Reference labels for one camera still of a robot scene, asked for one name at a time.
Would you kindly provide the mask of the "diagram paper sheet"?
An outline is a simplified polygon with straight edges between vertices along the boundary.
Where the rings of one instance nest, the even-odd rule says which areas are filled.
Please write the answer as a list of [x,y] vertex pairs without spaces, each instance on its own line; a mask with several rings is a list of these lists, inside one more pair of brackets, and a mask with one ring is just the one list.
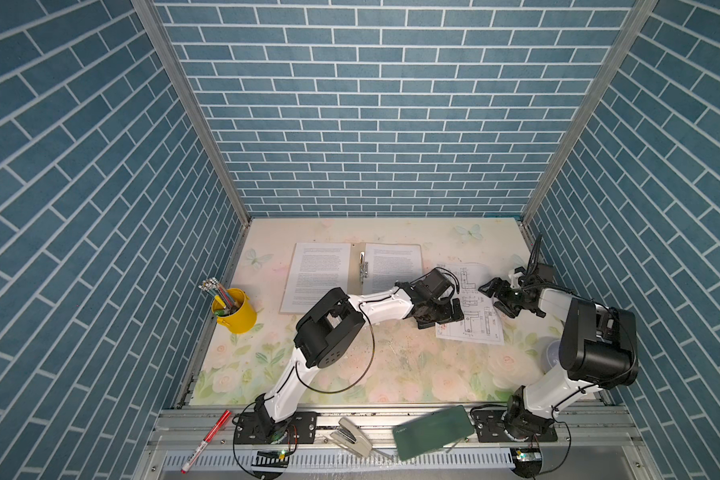
[[461,302],[464,319],[435,327],[436,337],[486,345],[503,345],[503,324],[494,308],[493,300],[478,291],[493,278],[490,269],[479,263],[446,263],[460,283],[457,298]]

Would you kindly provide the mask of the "beige cardboard folder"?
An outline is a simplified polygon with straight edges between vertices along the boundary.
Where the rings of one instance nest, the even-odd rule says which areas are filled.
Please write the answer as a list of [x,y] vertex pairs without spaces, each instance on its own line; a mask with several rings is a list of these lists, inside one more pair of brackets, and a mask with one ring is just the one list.
[[349,292],[347,294],[363,295],[362,284],[359,281],[359,262],[360,252],[365,250],[366,243],[349,243],[351,246],[350,253],[350,274],[349,274]]

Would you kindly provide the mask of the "printed text paper sheet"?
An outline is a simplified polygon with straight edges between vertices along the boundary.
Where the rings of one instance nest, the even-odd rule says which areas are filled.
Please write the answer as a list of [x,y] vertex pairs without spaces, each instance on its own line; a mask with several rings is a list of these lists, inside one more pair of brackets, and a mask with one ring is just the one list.
[[348,293],[350,253],[349,243],[297,243],[280,312],[304,314],[336,287]]

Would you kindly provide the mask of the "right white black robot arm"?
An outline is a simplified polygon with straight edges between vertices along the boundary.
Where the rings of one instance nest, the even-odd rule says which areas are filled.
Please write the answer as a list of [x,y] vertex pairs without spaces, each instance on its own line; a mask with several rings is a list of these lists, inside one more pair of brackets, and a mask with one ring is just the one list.
[[555,284],[553,274],[552,266],[535,264],[479,287],[508,317],[527,310],[563,323],[558,363],[508,401],[504,426],[521,440],[544,434],[558,413],[588,392],[630,385],[638,374],[635,315],[585,299]]

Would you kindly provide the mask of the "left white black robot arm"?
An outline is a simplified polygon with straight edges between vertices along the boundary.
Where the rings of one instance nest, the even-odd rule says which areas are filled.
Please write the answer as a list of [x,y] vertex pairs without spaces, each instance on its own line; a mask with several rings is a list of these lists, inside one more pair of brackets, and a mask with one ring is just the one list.
[[254,418],[263,434],[272,436],[289,425],[318,371],[341,359],[363,327],[407,318],[419,329],[461,321],[459,293],[459,280],[444,267],[374,294],[329,290],[298,321],[294,350],[280,379],[254,402]]

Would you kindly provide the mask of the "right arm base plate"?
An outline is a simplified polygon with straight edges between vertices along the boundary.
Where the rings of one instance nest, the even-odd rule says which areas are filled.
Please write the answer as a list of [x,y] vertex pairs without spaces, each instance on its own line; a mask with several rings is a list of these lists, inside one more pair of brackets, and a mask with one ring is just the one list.
[[506,409],[483,408],[470,412],[480,443],[530,442],[552,443],[558,440],[550,419],[510,417]]

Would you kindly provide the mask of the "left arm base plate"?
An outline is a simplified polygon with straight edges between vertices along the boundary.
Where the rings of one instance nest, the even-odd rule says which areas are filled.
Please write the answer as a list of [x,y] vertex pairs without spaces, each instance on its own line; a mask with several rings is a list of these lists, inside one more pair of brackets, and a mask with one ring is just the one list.
[[241,445],[313,444],[317,413],[297,411],[287,420],[274,423],[265,414],[240,413],[233,417],[234,441]]

